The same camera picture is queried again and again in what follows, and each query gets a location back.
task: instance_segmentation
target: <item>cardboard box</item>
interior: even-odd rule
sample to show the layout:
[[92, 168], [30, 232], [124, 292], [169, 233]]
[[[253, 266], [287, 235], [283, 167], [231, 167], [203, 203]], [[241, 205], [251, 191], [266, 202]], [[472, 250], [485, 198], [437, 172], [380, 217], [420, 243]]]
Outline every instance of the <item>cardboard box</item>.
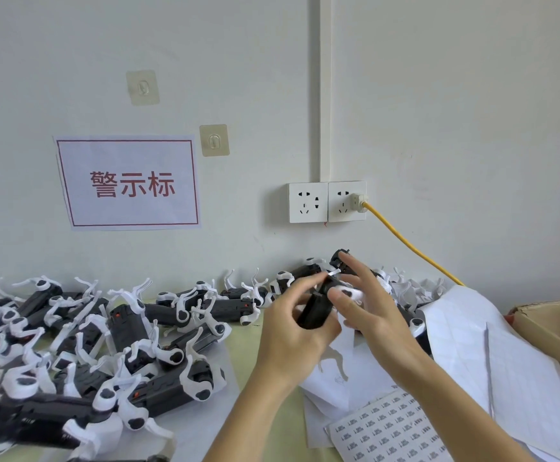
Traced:
[[512, 312], [517, 333], [560, 362], [560, 301], [524, 305]]

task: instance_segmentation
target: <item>paper sign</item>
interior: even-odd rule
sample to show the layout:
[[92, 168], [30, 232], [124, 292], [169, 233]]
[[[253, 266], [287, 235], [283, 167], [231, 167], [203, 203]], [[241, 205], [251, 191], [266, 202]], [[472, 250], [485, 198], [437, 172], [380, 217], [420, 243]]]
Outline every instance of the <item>paper sign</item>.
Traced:
[[65, 137], [55, 142], [73, 229], [200, 225], [192, 136]]

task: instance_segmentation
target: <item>right hand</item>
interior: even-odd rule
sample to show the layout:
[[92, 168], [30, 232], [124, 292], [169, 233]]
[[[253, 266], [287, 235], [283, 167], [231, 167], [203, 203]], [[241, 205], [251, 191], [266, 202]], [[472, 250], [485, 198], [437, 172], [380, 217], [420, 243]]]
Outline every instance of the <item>right hand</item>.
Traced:
[[378, 363], [404, 390], [411, 392], [427, 373], [431, 358], [413, 338], [406, 321], [391, 295], [378, 283], [370, 269], [350, 254], [340, 252], [340, 258], [357, 275], [342, 275], [365, 295], [364, 308], [358, 306], [338, 288], [327, 296], [346, 318], [346, 325], [358, 329], [366, 338]]

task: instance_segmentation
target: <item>white wall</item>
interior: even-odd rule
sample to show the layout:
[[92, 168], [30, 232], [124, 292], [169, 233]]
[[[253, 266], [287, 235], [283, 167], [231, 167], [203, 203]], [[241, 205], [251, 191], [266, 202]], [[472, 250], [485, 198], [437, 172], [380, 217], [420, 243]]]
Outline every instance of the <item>white wall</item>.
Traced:
[[[435, 271], [372, 217], [289, 225], [283, 185], [316, 175], [315, 0], [0, 0], [0, 275], [271, 276], [352, 248]], [[506, 307], [560, 297], [560, 0], [334, 0], [332, 178]], [[156, 71], [133, 107], [125, 72]], [[72, 232], [54, 135], [187, 134], [203, 228]]]

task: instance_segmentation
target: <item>left hand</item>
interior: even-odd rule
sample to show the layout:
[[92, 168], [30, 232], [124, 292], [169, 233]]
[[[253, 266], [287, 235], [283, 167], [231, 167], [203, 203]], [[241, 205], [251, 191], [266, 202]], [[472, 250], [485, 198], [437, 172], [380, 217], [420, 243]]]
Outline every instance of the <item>left hand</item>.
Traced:
[[271, 380], [287, 394], [310, 375], [342, 330], [335, 311], [318, 329], [303, 329], [295, 321], [300, 313], [295, 306], [307, 301], [306, 292], [322, 283], [326, 276], [326, 272], [321, 272], [298, 279], [265, 311], [253, 374]]

